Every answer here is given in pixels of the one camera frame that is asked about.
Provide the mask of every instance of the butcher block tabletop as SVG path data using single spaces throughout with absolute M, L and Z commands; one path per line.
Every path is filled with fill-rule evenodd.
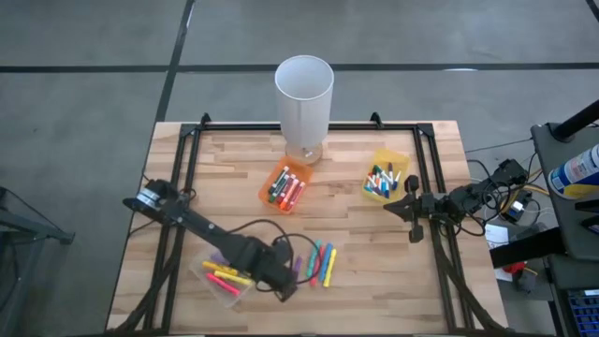
M 457 122 L 427 123 L 434 126 L 447 190 L 469 183 L 470 173 Z M 144 172 L 149 179 L 170 180 L 180 126 L 180 123 L 156 124 Z M 436 191 L 429 146 L 425 138 L 423 141 L 431 188 Z M 187 144 L 179 186 L 183 186 L 189 148 Z M 329 288 L 300 285 L 285 303 L 280 303 L 272 293 L 252 289 L 238 304 L 227 309 L 189 270 L 194 256 L 209 245 L 187 232 L 170 333 L 446 332 L 428 224 L 424 220 L 420 222 L 425 228 L 424 240 L 410 243 L 410 224 L 384 211 L 380 203 L 365 198 L 361 192 L 373 154 L 380 148 L 408 155 L 408 173 L 419 175 L 413 134 L 391 130 L 329 131 L 323 148 L 323 157 L 313 165 L 314 175 L 299 204 L 291 214 L 284 215 L 266 207 L 257 197 L 258 190 L 285 155 L 281 132 L 201 132 L 193 182 L 197 196 L 191 201 L 194 211 L 225 229 L 267 218 L 287 232 L 331 242 L 338 252 Z M 148 221 L 136 213 L 131 229 Z M 470 220 L 464 221 L 464 226 L 476 230 Z M 107 329 L 122 323 L 148 289 L 160 228 L 159 224 L 152 224 L 129 238 Z M 280 235 L 269 224 L 251 226 L 241 233 L 264 242 L 271 242 Z M 291 238 L 291 243 L 296 255 L 305 261 L 311 245 L 296 237 Z M 491 316 L 506 326 L 485 239 L 461 233 L 458 244 L 468 286 Z M 300 278 L 305 277 L 305 265 Z M 165 289 L 164 286 L 156 307 L 158 324 Z M 463 326 L 457 292 L 453 288 L 452 298 L 459 326 Z

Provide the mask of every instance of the spray can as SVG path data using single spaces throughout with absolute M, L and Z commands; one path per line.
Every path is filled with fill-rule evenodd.
M 578 199 L 599 191 L 599 144 L 559 165 L 549 186 L 563 198 Z

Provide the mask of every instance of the gray floor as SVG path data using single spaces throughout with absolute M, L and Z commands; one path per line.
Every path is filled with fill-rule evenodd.
M 0 0 L 0 66 L 167 65 L 184 0 Z M 583 0 L 205 0 L 182 64 L 598 62 Z M 165 74 L 1 74 L 0 184 L 64 229 L 49 242 L 22 335 L 106 322 Z M 530 136 L 597 98 L 599 70 L 339 72 L 332 119 L 458 120 L 466 150 Z M 275 120 L 272 74 L 179 74 L 167 121 Z M 473 153 L 490 168 L 530 142 Z M 482 171 L 471 166 L 473 177 Z M 543 205 L 548 201 L 539 197 Z M 547 215 L 548 224 L 555 220 Z M 510 326 L 551 332 L 547 305 L 504 299 Z

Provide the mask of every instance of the yellow marker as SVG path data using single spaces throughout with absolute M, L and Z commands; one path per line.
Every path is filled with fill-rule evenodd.
M 329 287 L 330 273 L 333 270 L 333 263 L 335 263 L 336 256 L 337 256 L 337 249 L 333 249 L 333 251 L 330 252 L 329 266 L 327 267 L 327 276 L 325 276 L 325 282 L 323 282 L 323 284 L 322 284 L 323 287 Z
M 239 277 L 239 276 L 233 276 L 231 274 L 227 274 L 226 272 L 222 272 L 222 271 L 215 271 L 214 276 L 224 278 L 227 280 L 231 280 L 233 282 L 237 282 L 238 284 L 242 284 L 242 285 L 246 285 L 246 286 L 250 286 L 252 284 L 252 280 L 250 280 L 250 279 L 246 279 L 246 278 Z
M 226 267 L 226 266 L 217 265 L 216 263 L 210 262 L 210 261 L 202 262 L 202 267 L 212 269 L 215 271 L 226 272 L 227 274 L 233 275 L 233 276 L 236 276 L 238 273 L 237 270 L 234 270 L 234 269 Z

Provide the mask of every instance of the colored marker pile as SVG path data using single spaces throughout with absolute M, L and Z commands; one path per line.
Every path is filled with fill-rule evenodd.
M 368 180 L 364 184 L 364 189 L 378 196 L 389 198 L 390 191 L 397 189 L 397 184 L 402 176 L 399 171 L 393 179 L 393 164 L 387 164 L 387 172 L 378 165 L 373 166 L 373 170 L 368 173 Z
M 238 297 L 241 294 L 241 291 L 234 285 L 252 285 L 252 280 L 241 277 L 237 270 L 226 266 L 228 262 L 220 253 L 212 254 L 211 260 L 212 261 L 207 260 L 202 262 L 202 267 L 204 269 L 212 271 L 206 273 L 206 279 L 215 285 L 218 285 L 226 292 Z
M 306 183 L 301 182 L 285 166 L 269 188 L 269 202 L 277 204 L 283 211 L 289 211 L 296 205 L 305 187 Z
M 335 257 L 337 257 L 337 249 L 333 248 L 331 243 L 327 243 L 326 248 L 320 240 L 316 240 L 315 243 L 318 249 L 314 247 L 312 250 L 310 261 L 308 261 L 306 276 L 310 278 L 313 274 L 318 272 L 318 275 L 310 280 L 310 286 L 316 286 L 316 281 L 318 281 L 322 282 L 323 287 L 329 287 L 330 275 L 333 271 L 333 265 L 335 264 Z

